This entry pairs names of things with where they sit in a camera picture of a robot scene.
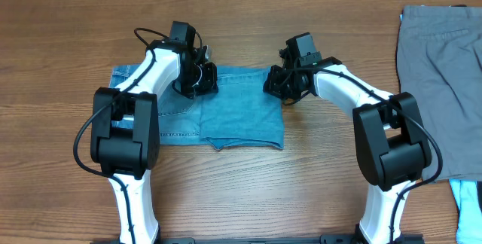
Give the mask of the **blue denim jeans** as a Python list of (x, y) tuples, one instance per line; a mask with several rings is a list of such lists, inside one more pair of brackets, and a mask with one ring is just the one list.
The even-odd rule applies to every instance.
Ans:
[(284, 148), (281, 100), (263, 91), (269, 71), (218, 66), (218, 92), (195, 99), (167, 87), (158, 100), (160, 143)]

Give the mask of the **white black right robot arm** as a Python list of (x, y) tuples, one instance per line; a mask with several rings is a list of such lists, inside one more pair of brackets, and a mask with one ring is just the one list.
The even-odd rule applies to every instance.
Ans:
[(402, 233), (401, 216), (411, 190), (432, 162), (430, 135), (415, 98), (378, 90), (341, 61), (324, 58), (305, 32), (286, 41), (281, 66), (272, 66), (264, 92), (293, 105), (312, 94), (350, 115), (358, 167), (368, 182), (364, 214), (353, 233), (324, 234), (322, 243), (422, 243)]

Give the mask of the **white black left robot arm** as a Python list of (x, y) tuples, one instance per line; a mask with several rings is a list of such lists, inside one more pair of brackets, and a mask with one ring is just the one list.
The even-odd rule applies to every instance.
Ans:
[(194, 99), (218, 92), (207, 47), (189, 23), (175, 21), (168, 35), (146, 44), (145, 59), (119, 85), (93, 97), (90, 155), (112, 186), (120, 218), (119, 243), (157, 243), (151, 171), (160, 150), (159, 104), (166, 90)]

